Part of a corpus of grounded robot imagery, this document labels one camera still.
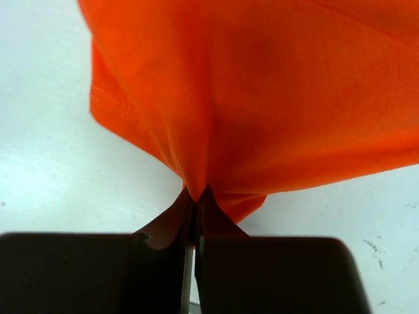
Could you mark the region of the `orange t-shirt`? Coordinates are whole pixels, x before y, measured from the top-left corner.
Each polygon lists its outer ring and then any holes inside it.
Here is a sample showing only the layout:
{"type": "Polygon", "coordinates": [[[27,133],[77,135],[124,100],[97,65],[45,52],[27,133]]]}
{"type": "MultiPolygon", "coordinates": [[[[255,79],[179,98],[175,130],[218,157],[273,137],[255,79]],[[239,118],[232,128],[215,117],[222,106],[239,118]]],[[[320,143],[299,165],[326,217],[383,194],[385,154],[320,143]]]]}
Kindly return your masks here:
{"type": "Polygon", "coordinates": [[[79,1],[90,111],[234,221],[418,163],[417,1],[79,1]]]}

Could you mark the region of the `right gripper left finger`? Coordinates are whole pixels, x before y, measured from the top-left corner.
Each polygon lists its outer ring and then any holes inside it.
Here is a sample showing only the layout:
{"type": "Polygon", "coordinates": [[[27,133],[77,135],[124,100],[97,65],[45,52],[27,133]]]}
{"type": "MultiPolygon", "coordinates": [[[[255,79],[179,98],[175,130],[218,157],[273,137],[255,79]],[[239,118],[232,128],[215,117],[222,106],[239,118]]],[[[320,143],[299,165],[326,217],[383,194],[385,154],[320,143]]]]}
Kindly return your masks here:
{"type": "Polygon", "coordinates": [[[187,313],[193,201],[132,234],[1,236],[2,313],[187,313]]]}

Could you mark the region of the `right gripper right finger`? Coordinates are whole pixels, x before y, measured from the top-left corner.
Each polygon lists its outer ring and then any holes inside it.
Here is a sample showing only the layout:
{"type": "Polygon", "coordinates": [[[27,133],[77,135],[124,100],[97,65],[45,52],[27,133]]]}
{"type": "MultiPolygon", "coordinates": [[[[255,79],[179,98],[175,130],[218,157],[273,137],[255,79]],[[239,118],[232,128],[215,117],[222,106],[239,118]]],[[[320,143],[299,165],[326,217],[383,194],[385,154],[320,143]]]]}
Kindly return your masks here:
{"type": "Polygon", "coordinates": [[[332,237],[253,237],[210,188],[196,205],[203,313],[370,313],[355,260],[332,237]]]}

